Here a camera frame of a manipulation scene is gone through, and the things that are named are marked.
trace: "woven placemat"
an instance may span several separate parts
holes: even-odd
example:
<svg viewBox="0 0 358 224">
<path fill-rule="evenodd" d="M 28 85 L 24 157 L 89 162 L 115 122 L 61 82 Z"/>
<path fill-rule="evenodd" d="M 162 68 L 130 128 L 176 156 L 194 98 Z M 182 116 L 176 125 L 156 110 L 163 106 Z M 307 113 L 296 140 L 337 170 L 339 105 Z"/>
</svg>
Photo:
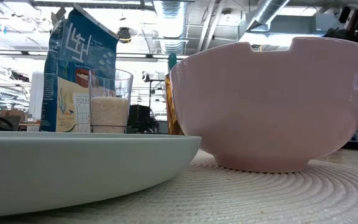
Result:
<svg viewBox="0 0 358 224">
<path fill-rule="evenodd" d="M 291 174 L 243 172 L 200 151 L 186 171 L 147 190 L 0 223 L 358 224 L 358 169 L 312 161 Z"/>
</svg>

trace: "ceramic bowl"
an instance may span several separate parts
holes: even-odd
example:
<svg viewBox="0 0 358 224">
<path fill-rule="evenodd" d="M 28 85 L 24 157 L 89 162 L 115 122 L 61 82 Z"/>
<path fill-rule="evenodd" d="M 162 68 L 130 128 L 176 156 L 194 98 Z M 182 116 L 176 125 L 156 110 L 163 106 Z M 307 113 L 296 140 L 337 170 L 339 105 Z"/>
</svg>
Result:
<svg viewBox="0 0 358 224">
<path fill-rule="evenodd" d="M 298 37 L 284 51 L 248 43 L 194 54 L 170 74 L 178 122 L 223 167 L 295 172 L 358 128 L 358 44 Z"/>
</svg>

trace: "blue carton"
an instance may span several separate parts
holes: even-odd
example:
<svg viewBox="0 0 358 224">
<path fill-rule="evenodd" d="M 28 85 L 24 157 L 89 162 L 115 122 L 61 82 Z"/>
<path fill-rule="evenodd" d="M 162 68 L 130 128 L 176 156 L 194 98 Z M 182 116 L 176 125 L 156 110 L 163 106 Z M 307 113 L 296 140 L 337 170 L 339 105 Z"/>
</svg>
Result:
<svg viewBox="0 0 358 224">
<path fill-rule="evenodd" d="M 77 5 L 56 23 L 45 61 L 40 131 L 90 132 L 88 73 L 115 68 L 118 38 Z"/>
</svg>

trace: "drinking glass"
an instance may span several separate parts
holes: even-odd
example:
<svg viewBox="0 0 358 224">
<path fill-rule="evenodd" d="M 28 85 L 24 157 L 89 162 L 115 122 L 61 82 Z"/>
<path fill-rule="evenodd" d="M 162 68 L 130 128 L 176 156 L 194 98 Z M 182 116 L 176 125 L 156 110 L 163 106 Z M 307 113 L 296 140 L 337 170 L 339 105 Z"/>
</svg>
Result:
<svg viewBox="0 0 358 224">
<path fill-rule="evenodd" d="M 92 133 L 125 133 L 134 76 L 115 68 L 89 71 Z"/>
</svg>

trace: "white plate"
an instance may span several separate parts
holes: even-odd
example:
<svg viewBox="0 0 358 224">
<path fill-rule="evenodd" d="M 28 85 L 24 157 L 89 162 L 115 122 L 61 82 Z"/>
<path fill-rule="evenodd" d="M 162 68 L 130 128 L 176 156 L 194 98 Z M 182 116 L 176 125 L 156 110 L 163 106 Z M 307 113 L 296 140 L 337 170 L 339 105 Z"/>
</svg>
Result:
<svg viewBox="0 0 358 224">
<path fill-rule="evenodd" d="M 0 132 L 0 215 L 143 190 L 186 168 L 200 137 Z"/>
</svg>

